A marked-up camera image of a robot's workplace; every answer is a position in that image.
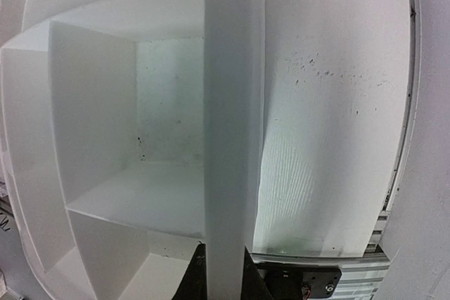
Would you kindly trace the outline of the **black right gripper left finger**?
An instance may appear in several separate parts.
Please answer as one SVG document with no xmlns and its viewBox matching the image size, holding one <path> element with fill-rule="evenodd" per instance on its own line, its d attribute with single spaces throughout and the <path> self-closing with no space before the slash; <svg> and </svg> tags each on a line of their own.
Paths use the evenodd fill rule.
<svg viewBox="0 0 450 300">
<path fill-rule="evenodd" d="M 178 286 L 174 300 L 206 300 L 206 245 L 200 243 L 189 262 L 189 265 Z"/>
</svg>

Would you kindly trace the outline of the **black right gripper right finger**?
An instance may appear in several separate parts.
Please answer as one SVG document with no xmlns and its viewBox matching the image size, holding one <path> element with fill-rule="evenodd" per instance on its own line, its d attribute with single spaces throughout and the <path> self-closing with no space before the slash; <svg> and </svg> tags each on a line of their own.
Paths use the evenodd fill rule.
<svg viewBox="0 0 450 300">
<path fill-rule="evenodd" d="M 274 300 L 257 267 L 245 248 L 241 300 Z"/>
</svg>

